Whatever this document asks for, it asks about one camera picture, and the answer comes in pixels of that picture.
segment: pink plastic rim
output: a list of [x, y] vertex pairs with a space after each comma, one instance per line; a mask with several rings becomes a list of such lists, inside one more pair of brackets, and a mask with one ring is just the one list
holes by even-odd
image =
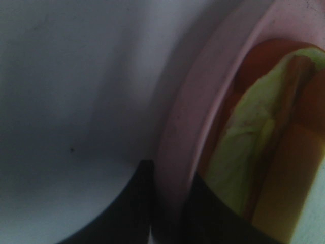
[[205, 140], [232, 79], [252, 46], [287, 38], [325, 48], [322, 0], [244, 1], [214, 32], [170, 112], [155, 165], [158, 195], [177, 221]]

